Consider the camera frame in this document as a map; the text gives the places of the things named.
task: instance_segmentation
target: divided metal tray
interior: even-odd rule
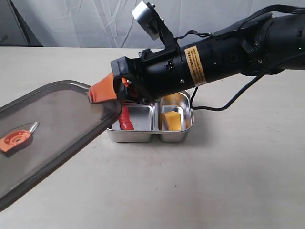
[[[190,94],[187,91],[163,97],[160,102],[150,105],[126,104],[130,120],[135,130],[121,130],[115,122],[107,132],[114,142],[150,142],[157,134],[161,141],[178,143],[186,139],[194,123],[193,110],[190,108]],[[168,131],[161,114],[177,111],[181,115],[181,131]]]

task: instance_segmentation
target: table surface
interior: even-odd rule
[[[1,47],[0,106],[58,80],[93,85],[138,52]],[[0,228],[304,228],[304,74],[265,76],[226,111],[194,111],[181,144],[102,133],[1,212]],[[221,106],[250,79],[201,86],[195,104]]]

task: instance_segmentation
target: sticker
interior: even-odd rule
[[[203,68],[198,54],[197,46],[193,46],[184,50],[187,64],[196,87],[206,84]]]

